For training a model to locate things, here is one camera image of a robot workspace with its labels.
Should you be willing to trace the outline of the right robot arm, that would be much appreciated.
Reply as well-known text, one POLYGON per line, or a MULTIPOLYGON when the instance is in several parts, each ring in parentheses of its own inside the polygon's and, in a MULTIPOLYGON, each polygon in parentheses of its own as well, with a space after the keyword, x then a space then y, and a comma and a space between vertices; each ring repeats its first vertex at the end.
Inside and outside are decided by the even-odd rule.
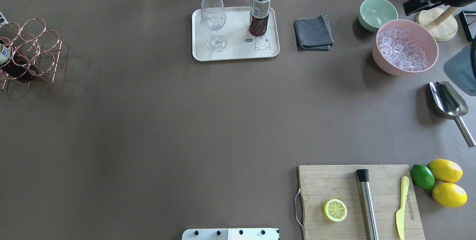
MULTIPOLYGON (((458 8, 474 3, 475 0, 443 0, 443 2, 445 5, 458 8)), ((450 58, 443 68, 447 76, 461 90, 469 96, 475 96, 475 33, 470 32, 469 23, 464 13, 464 11, 461 11, 459 18, 466 40, 471 42, 471 45, 464 47, 459 53, 450 58)))

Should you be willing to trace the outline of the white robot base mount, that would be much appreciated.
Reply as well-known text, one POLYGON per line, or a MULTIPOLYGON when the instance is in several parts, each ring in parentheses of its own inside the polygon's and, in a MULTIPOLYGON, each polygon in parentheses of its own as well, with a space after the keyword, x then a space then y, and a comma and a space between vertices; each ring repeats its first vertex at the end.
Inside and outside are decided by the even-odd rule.
POLYGON ((279 240, 278 228, 189 228, 182 240, 279 240))

